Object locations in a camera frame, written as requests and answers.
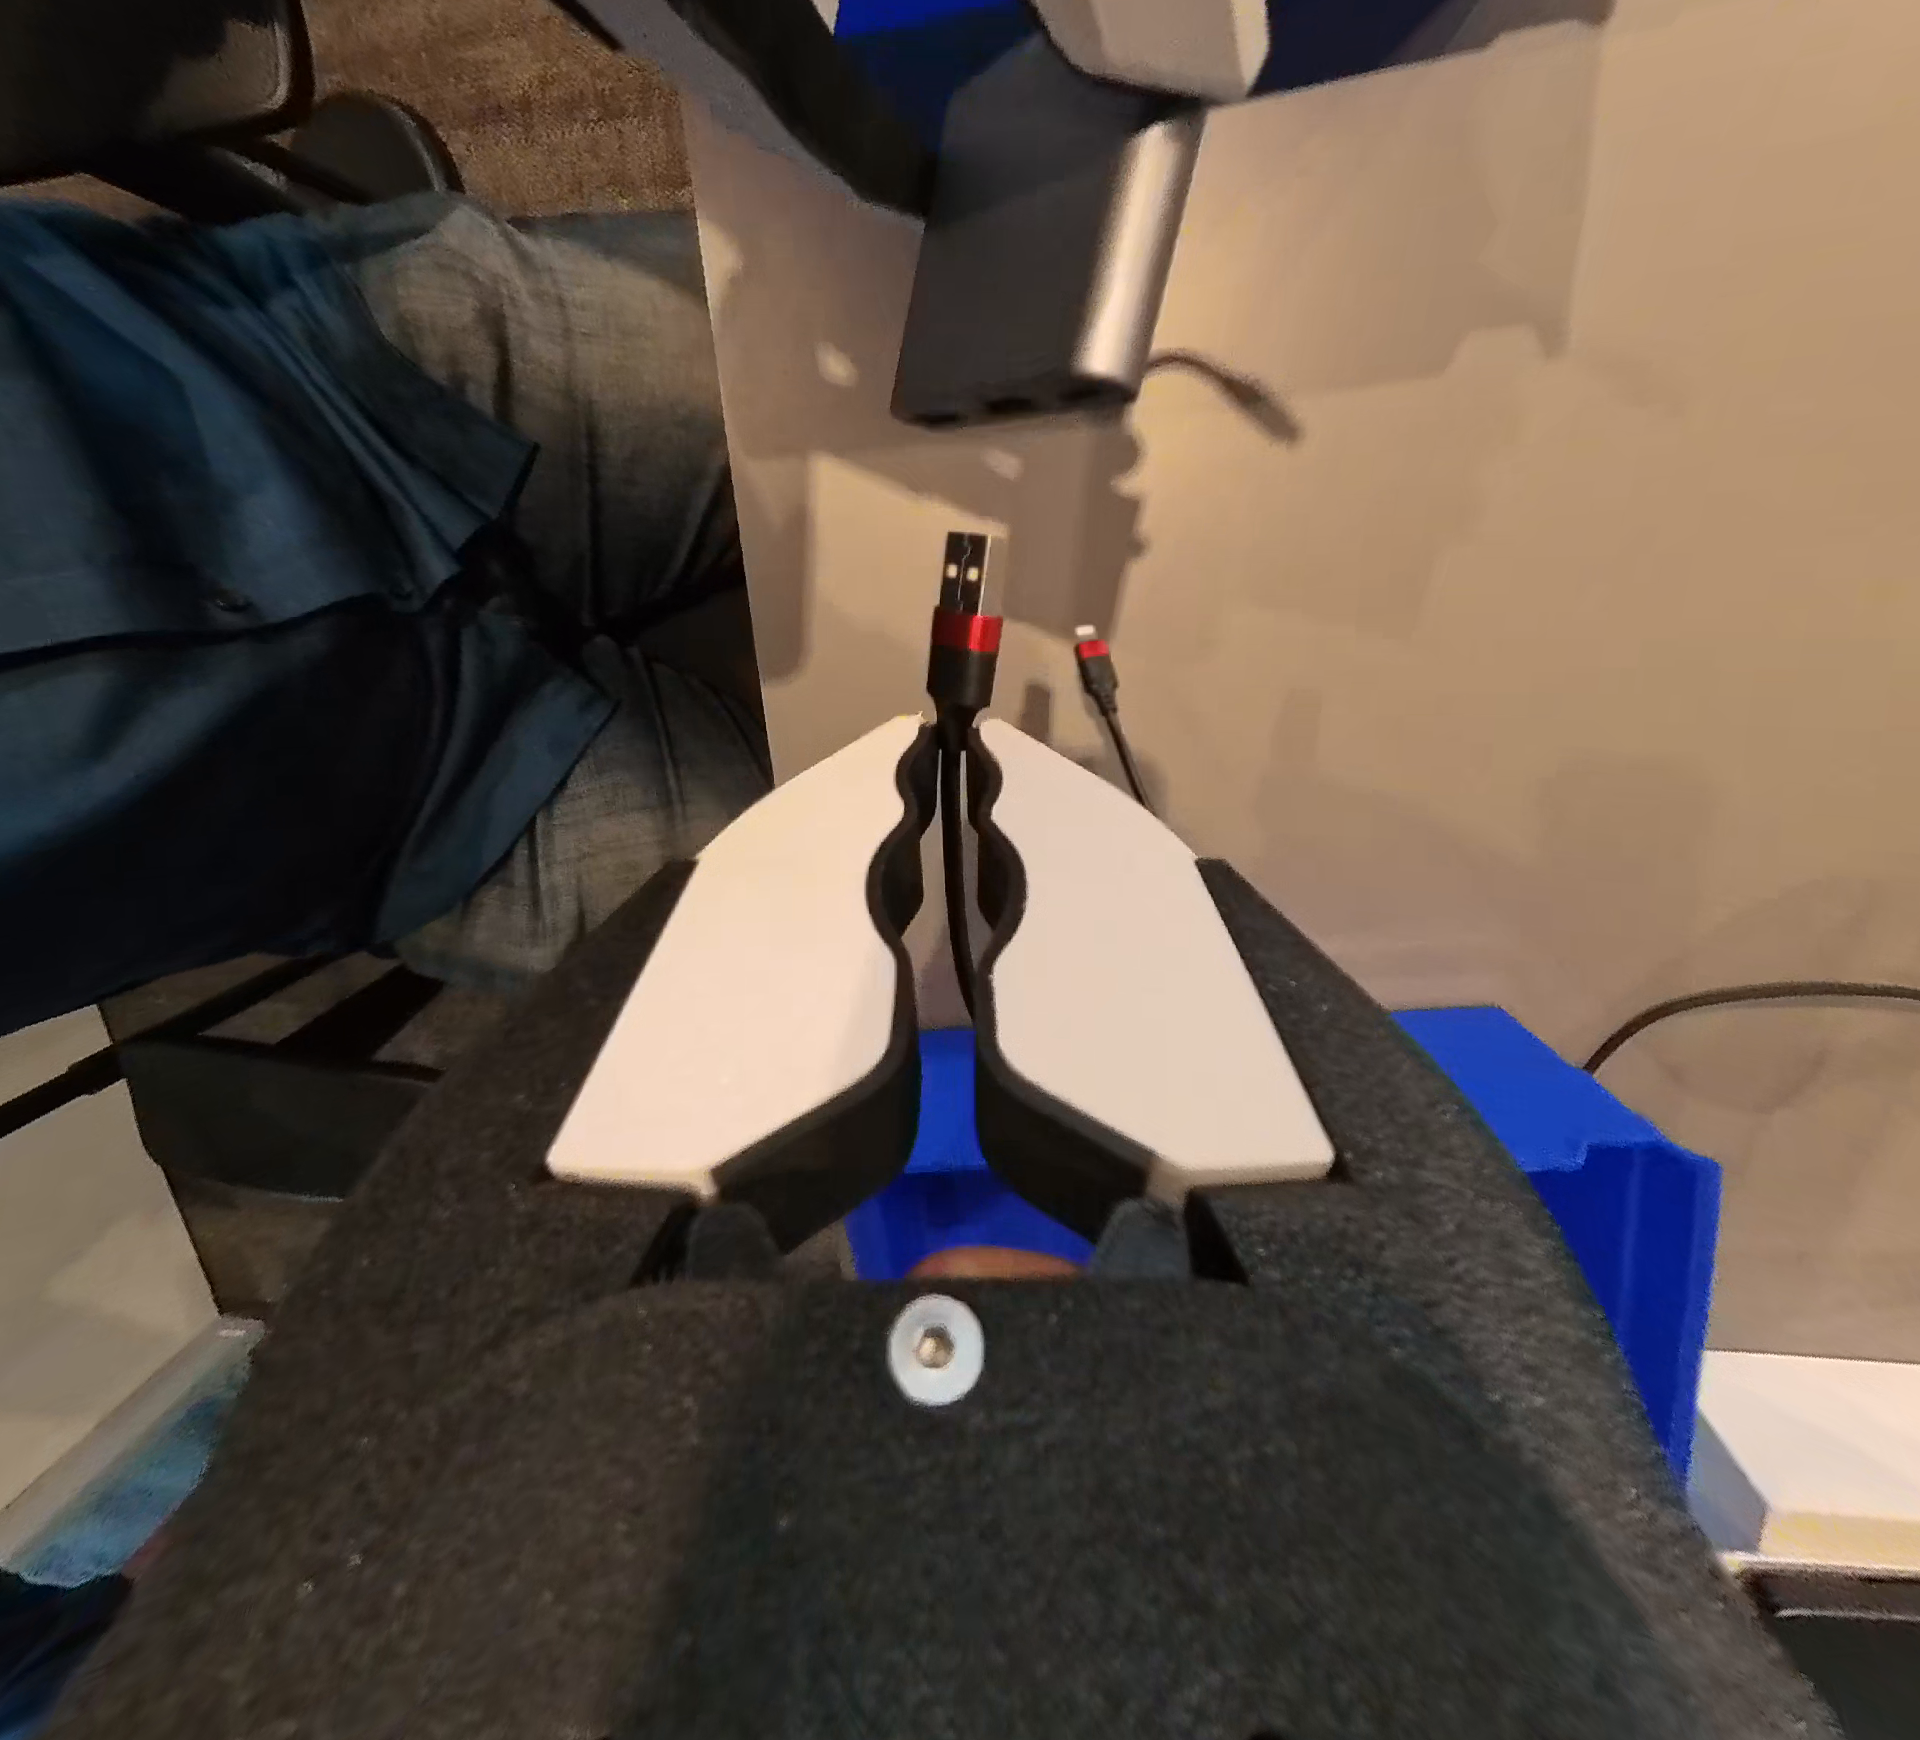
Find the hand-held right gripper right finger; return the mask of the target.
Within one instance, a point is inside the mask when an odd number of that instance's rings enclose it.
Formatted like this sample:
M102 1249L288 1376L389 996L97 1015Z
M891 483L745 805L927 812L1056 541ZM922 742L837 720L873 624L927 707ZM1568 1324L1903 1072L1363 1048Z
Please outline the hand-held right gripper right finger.
M970 746L976 1135L1097 1241L1118 1208L1318 1183L1337 1154L1187 845L998 720Z

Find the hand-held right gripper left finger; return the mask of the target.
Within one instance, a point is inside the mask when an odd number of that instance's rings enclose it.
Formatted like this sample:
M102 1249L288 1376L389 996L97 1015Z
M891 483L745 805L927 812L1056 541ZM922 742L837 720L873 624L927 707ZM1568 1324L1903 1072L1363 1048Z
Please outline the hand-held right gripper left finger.
M922 718L891 720L707 845L550 1142L554 1180L753 1209L797 1249L903 1173L922 768Z

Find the grey usb hub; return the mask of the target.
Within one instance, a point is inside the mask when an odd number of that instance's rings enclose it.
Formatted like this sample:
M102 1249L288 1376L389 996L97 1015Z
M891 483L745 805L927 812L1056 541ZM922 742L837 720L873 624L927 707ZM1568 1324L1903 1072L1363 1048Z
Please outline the grey usb hub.
M948 105L891 414L962 430L1139 397L1208 110L1040 39Z

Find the person's grey pants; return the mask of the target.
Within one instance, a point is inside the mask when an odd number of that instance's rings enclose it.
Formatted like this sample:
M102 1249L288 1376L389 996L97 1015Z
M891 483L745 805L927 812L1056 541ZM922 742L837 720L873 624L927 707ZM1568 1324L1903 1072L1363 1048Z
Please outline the person's grey pants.
M503 855L396 944L517 990L773 784L696 233L443 202L354 280L398 353L531 443L465 591L609 704Z

